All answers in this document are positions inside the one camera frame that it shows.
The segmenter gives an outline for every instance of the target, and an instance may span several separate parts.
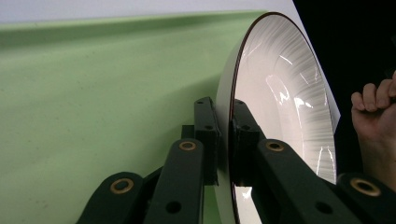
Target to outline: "green surface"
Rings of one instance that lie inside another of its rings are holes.
[[[0,223],[75,223],[109,175],[162,166],[261,14],[0,25]]]

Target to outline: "black background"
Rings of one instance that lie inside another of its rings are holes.
[[[395,4],[378,0],[293,2],[341,112],[334,137],[338,174],[361,172],[350,95],[367,83],[379,84],[396,68]]]

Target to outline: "white plate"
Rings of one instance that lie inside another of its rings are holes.
[[[242,100],[267,138],[287,142],[318,176],[334,183],[332,120],[324,80],[301,31],[284,15],[264,14],[251,25],[235,55],[218,90],[216,107],[222,132],[228,132],[233,98]],[[229,223],[232,218],[225,214],[231,213],[230,205],[221,204],[230,202],[225,197],[233,187],[225,159],[228,136],[224,141],[217,197],[222,221]],[[249,193],[250,188],[235,188],[239,219],[260,223]]]

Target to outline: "brass screw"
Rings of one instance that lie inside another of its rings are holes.
[[[115,194],[123,194],[131,190],[133,187],[134,187],[134,181],[132,181],[132,179],[122,178],[114,181],[110,186],[110,190]]]
[[[193,142],[182,142],[178,145],[178,148],[185,151],[192,151],[197,148],[197,145]]]
[[[381,195],[381,189],[375,184],[361,178],[352,178],[350,185],[360,193],[366,194],[372,197],[378,197]]]
[[[282,145],[280,145],[280,144],[277,143],[277,142],[267,142],[267,143],[265,144],[265,146],[266,146],[268,149],[273,150],[273,151],[275,151],[275,152],[280,152],[280,151],[283,151],[283,149],[285,149]]]

